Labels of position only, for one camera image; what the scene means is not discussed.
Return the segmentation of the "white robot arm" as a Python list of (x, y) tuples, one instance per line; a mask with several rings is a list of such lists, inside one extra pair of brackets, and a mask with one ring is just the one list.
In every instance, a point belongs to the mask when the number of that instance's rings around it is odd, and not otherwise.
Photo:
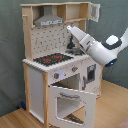
[(118, 54), (128, 47), (128, 28), (121, 38), (111, 35), (103, 42), (96, 41), (78, 27), (68, 26), (67, 29), (78, 40), (80, 49), (104, 67), (112, 66), (116, 62)]

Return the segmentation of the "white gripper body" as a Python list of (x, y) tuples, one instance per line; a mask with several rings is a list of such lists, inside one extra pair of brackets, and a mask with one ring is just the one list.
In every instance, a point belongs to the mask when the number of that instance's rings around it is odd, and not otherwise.
[(67, 29), (78, 40), (80, 46), (84, 50), (86, 50), (87, 47), (94, 41), (93, 37), (91, 37), (89, 34), (86, 34), (84, 31), (82, 31), (78, 27), (68, 26)]

